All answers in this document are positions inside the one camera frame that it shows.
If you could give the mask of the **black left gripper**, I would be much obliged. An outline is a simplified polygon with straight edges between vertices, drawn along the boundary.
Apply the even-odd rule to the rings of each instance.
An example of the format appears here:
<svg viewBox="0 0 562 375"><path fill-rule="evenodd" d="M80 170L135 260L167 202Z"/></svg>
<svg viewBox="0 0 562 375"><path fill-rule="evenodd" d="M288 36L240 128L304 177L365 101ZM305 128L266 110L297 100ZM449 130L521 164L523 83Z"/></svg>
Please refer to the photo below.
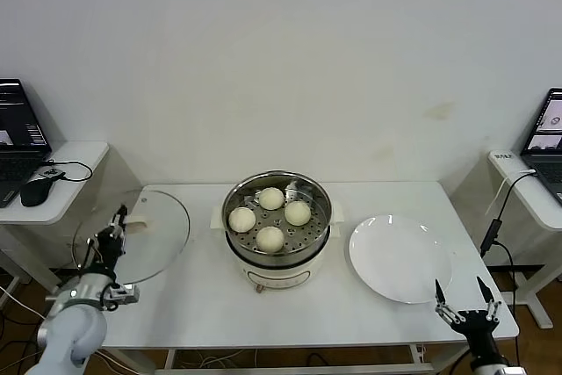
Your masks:
<svg viewBox="0 0 562 375"><path fill-rule="evenodd" d="M96 234L97 253L95 266L99 269L114 271L121 256L126 253L126 216L128 208L121 204L113 215L112 224Z"/></svg>

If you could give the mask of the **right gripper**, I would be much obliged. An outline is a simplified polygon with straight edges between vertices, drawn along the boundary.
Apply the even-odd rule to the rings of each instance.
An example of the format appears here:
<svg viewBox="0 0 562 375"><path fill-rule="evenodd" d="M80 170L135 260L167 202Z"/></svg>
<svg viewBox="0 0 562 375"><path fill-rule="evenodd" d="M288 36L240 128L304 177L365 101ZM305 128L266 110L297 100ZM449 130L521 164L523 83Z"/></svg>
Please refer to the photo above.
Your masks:
<svg viewBox="0 0 562 375"><path fill-rule="evenodd" d="M435 280L435 311L448 325L455 324L455 331L466 339L474 357L491 359L500 355L493 338L493 332L499 325L498 312L502 301L494 298L491 289L480 276L477 276L477 282L486 303L486 311L469 310L458 312L453 309L447 304L438 279Z"/></svg>

